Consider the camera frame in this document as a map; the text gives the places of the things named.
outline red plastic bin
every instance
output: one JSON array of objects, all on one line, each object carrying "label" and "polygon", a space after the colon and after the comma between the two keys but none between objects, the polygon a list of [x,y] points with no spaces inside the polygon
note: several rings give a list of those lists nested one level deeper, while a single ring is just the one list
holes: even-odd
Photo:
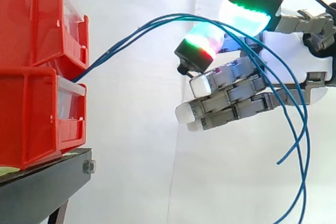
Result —
[{"label": "red plastic bin", "polygon": [[53,67],[71,80],[88,68],[88,17],[68,0],[0,0],[0,66]]},{"label": "red plastic bin", "polygon": [[86,141],[86,87],[53,68],[0,68],[0,166],[25,169]]}]

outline screw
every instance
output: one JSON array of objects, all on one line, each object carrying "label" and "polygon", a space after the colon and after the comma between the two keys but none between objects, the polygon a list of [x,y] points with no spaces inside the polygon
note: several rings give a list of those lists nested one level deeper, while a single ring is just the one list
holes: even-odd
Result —
[{"label": "screw", "polygon": [[83,164],[83,172],[86,174],[94,174],[96,172],[96,161],[86,160]]}]

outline glowing light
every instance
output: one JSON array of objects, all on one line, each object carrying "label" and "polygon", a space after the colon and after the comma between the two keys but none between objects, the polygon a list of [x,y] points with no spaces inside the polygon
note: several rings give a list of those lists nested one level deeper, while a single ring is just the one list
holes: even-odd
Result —
[{"label": "glowing light", "polygon": [[255,10],[245,9],[224,0],[219,11],[219,20],[223,23],[231,25],[250,36],[256,36],[265,29],[270,21],[270,16]]},{"label": "glowing light", "polygon": [[184,39],[192,46],[201,48],[206,51],[213,59],[216,57],[216,52],[209,45],[209,41],[198,34],[187,34]]},{"label": "glowing light", "polygon": [[185,36],[185,40],[198,48],[202,48],[212,58],[221,50],[224,43],[224,32],[209,23],[199,23]]}]

